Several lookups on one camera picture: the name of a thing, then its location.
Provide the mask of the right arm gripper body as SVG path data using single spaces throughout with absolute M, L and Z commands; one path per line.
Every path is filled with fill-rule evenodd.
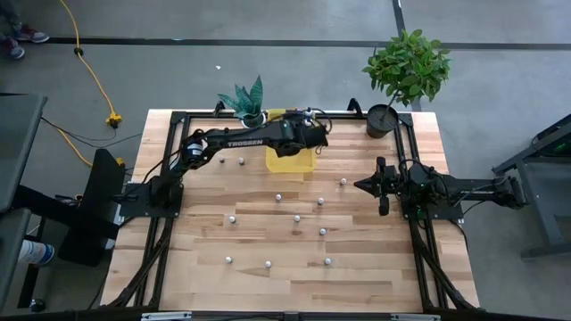
M 386 165 L 384 157 L 377 157 L 377 188 L 379 198 L 379 215 L 389 214 L 390 202 L 389 194 L 397 195 L 401 193 L 403 176 L 398 173 L 395 166 Z

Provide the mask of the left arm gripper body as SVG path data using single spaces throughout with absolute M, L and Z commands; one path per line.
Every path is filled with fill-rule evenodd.
M 283 120 L 280 129 L 282 137 L 275 147 L 277 157 L 295 156 L 301 150 L 328 146 L 327 131 L 324 127 Z

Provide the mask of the yellow translucent plastic bin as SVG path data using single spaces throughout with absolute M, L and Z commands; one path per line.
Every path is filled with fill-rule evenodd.
M 294 156 L 277 157 L 276 151 L 266 148 L 266 167 L 273 173 L 308 173 L 317 165 L 317 154 L 308 149 L 300 150 Z

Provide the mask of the white plant pot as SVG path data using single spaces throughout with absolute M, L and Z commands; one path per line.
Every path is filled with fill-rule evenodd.
M 248 114 L 241 118 L 241 123 L 245 128 L 256 128 L 263 125 L 267 121 L 267 115 L 265 112 L 260 112 L 257 114 Z

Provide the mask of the black plant pot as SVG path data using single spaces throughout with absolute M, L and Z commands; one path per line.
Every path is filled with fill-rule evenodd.
M 386 104 L 372 106 L 367 112 L 366 132 L 372 138 L 382 138 L 398 125 L 398 113 Z

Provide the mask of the green snake plant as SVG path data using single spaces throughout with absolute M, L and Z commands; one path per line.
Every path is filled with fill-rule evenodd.
M 262 111 L 263 84 L 261 76 L 258 76 L 249 90 L 245 86 L 235 85 L 236 97 L 218 94 L 218 98 L 234 111 L 234 116 L 241 121 L 245 115 L 257 114 Z

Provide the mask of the leafy green small tree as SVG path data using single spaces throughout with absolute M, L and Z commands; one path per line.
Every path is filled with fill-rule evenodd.
M 421 29 L 404 30 L 387 46 L 376 50 L 361 70 L 370 78 L 370 87 L 389 98 L 389 105 L 406 107 L 422 98 L 432 102 L 449 79 L 451 51 L 438 39 L 428 39 Z

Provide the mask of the black metal cart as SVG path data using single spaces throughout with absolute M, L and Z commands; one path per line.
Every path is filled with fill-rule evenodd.
M 516 170 L 528 204 L 534 209 L 543 245 L 521 252 L 522 259 L 571 254 L 559 227 L 571 220 L 571 113 L 532 138 L 528 147 L 492 168 L 499 176 Z

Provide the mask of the black equipment stand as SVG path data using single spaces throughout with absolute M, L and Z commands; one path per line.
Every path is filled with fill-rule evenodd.
M 113 197 L 122 191 L 124 169 L 105 149 L 95 152 L 86 189 L 78 206 L 72 207 L 24 185 L 16 189 L 14 209 L 32 213 L 69 227 L 58 258 L 95 267 L 102 259 L 109 240 L 117 238 L 120 226 L 114 223 Z

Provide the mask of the dark grey desk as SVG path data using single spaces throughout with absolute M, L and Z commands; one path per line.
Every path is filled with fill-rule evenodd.
M 0 212 L 10 209 L 47 98 L 0 95 Z
M 0 215 L 0 312 L 7 301 L 30 217 L 31 211 L 25 208 Z

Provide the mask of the person's foot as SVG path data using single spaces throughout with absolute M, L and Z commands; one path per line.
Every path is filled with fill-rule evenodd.
M 0 39 L 0 50 L 14 60 L 19 60 L 25 55 L 25 50 L 11 37 Z
M 54 254 L 55 249 L 51 244 L 23 240 L 18 261 L 42 266 L 49 263 Z
M 33 44 L 43 44 L 47 42 L 50 37 L 41 31 L 33 29 L 28 24 L 13 25 L 13 34 L 18 41 L 30 42 Z

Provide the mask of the person's leg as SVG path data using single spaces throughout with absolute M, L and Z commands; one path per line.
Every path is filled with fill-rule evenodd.
M 0 16 L 4 16 L 13 27 L 20 27 L 22 24 L 21 17 L 12 0 L 0 0 Z

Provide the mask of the silver metal bracket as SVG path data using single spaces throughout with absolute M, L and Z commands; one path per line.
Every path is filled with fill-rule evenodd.
M 399 314 L 392 314 L 390 316 L 390 321 L 442 321 L 442 320 L 441 317 L 438 315 L 399 313 Z
M 189 321 L 193 313 L 190 311 L 168 311 L 144 313 L 140 321 Z

